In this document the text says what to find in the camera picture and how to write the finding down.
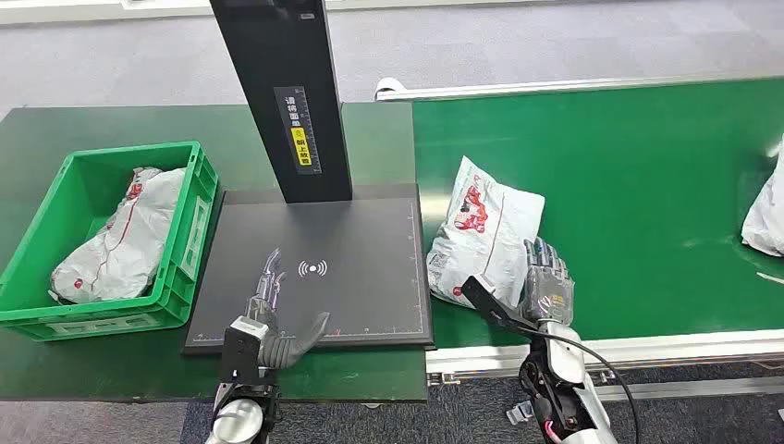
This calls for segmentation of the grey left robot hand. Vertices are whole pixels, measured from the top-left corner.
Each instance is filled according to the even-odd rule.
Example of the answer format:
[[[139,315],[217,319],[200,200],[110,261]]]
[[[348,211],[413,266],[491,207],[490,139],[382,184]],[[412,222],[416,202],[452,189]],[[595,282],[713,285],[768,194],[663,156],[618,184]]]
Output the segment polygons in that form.
[[[267,256],[254,294],[248,299],[242,328],[259,340],[258,365],[286,369],[294,365],[325,334],[330,313],[318,314],[307,333],[285,337],[278,328],[277,302],[286,272],[280,270],[282,254],[277,247]]]

